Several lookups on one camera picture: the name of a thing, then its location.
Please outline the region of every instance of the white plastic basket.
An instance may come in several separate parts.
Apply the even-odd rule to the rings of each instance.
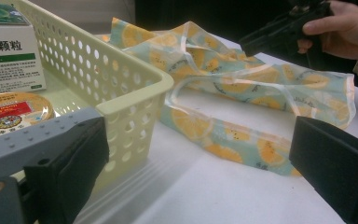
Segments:
[[[37,93],[57,114],[94,106],[104,116],[110,160],[94,191],[143,161],[172,78],[29,1],[0,3],[34,26],[48,86]]]

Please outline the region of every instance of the red label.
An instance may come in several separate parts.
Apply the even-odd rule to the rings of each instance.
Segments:
[[[22,115],[32,112],[32,109],[26,102],[21,102],[13,105],[0,106],[0,118],[9,115]]]

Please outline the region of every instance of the box packaging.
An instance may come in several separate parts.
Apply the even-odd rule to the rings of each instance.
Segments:
[[[34,27],[16,8],[0,4],[0,92],[45,88]]]

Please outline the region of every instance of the patterned cloth bag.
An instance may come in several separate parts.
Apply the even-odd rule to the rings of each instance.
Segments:
[[[113,18],[106,41],[172,76],[175,84],[159,116],[165,125],[221,158],[280,175],[298,175],[288,160],[290,139],[180,105],[178,92],[183,88],[208,92],[320,119],[341,129],[356,111],[352,74],[266,64],[229,49],[191,21],[170,31],[149,32]]]

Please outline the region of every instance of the black plastic part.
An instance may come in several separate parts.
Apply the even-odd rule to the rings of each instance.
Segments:
[[[347,223],[358,223],[358,138],[297,117],[289,159]]]
[[[302,32],[304,24],[331,15],[330,4],[324,0],[308,1],[308,10],[297,12],[298,7],[284,13],[274,21],[269,22],[261,29],[244,36],[239,43],[247,56],[254,56],[259,52],[286,46],[290,55],[298,52],[297,40],[311,38],[316,40],[318,36],[306,36]],[[323,52],[320,44],[314,46],[308,55],[311,69],[324,70]]]
[[[29,223],[17,180],[9,176],[0,178],[0,223]]]
[[[39,223],[72,223],[108,161],[103,118],[77,125],[49,146],[51,150],[24,166],[28,185],[36,191],[40,206]]]

